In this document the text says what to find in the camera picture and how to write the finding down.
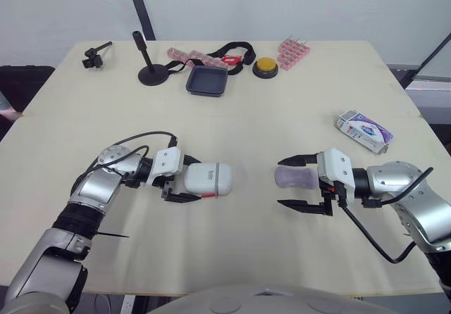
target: logo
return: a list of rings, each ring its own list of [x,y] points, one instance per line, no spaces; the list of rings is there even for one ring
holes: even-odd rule
[[[366,134],[369,134],[370,136],[375,135],[372,127],[362,125],[360,128],[362,129],[363,132],[365,132]]]

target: white table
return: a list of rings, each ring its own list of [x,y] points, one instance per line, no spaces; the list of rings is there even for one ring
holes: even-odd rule
[[[132,134],[167,130],[186,153],[229,163],[227,196],[189,204],[163,201],[159,189],[123,187],[84,264],[86,291],[184,294],[214,285],[271,282],[340,294],[440,291],[438,278],[415,248],[399,265],[381,258],[334,204],[334,216],[298,213],[277,199],[320,201],[318,191],[281,189],[276,163],[329,147],[354,167],[401,160],[422,170],[448,201],[451,158],[396,79],[367,42],[310,42],[311,53],[291,71],[261,80],[251,67],[229,76],[220,98],[185,89],[190,70],[158,87],[137,79],[144,61],[132,42],[115,42],[104,68],[85,70],[77,44],[0,143],[0,284],[8,284],[69,197],[74,179],[109,144]],[[148,42],[155,63],[166,50],[214,51],[225,42]],[[252,42],[257,57],[276,57],[276,42]],[[395,135],[381,156],[338,132],[334,117],[355,108]],[[152,153],[167,138],[148,137]],[[387,207],[352,211],[397,256],[409,243]]]

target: pink plastic rack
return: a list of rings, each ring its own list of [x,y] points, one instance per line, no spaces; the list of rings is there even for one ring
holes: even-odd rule
[[[310,52],[310,48],[305,45],[306,43],[291,38],[280,43],[278,47],[280,55],[277,57],[277,61],[283,70],[288,71]]]

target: red tag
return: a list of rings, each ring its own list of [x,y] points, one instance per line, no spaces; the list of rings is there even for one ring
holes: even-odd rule
[[[236,64],[238,64],[238,63],[242,60],[242,57],[241,57],[241,56],[228,56],[228,55],[225,55],[225,56],[223,56],[223,57],[221,58],[221,60],[222,60],[225,64],[228,64],[228,65],[236,65]]]

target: black stand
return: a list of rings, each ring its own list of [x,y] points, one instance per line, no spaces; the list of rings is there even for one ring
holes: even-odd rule
[[[164,83],[169,77],[168,68],[161,64],[152,64],[149,54],[146,51],[146,42],[142,38],[141,32],[134,31],[132,35],[138,50],[141,51],[142,57],[144,57],[147,64],[147,66],[138,73],[138,79],[142,84],[149,86]]]
[[[104,62],[101,59],[101,56],[97,54],[98,51],[105,49],[107,46],[112,45],[113,42],[107,42],[105,44],[102,44],[101,46],[97,47],[97,48],[91,48],[89,50],[85,51],[85,56],[87,57],[87,59],[84,59],[83,65],[86,69],[88,68],[93,68],[94,66],[96,68],[100,68]]]

